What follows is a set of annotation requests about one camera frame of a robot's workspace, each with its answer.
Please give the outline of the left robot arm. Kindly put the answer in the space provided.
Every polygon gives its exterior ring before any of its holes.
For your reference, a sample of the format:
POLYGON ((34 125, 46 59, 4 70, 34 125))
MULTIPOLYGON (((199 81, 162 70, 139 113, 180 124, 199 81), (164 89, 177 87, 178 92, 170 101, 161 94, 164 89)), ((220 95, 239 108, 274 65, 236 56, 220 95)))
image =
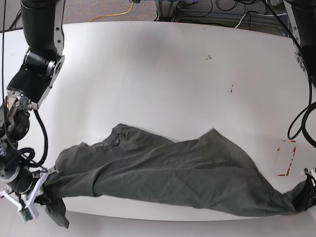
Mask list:
POLYGON ((286 26, 274 11, 270 0, 264 0, 268 12, 279 22, 284 31, 292 39, 295 48, 295 59, 308 83, 308 102, 305 108, 291 122, 287 138, 303 139, 303 145, 297 148, 294 167, 302 170, 308 168, 315 173, 316 166, 316 2, 314 0, 284 0, 283 5, 290 27, 286 26))

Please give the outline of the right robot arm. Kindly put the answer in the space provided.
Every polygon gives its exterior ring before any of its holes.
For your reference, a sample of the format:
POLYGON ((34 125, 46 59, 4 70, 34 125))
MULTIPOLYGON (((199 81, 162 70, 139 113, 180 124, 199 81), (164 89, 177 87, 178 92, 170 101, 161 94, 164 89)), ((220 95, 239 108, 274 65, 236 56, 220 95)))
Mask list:
POLYGON ((18 196, 22 208, 28 195, 46 170, 40 168, 48 154, 48 135, 38 109, 48 95, 64 64, 63 0, 22 0, 21 17, 28 50, 23 63, 2 96, 0 108, 0 179, 18 196), (18 149, 18 142, 26 136, 33 111, 44 137, 43 154, 34 161, 32 148, 18 149))

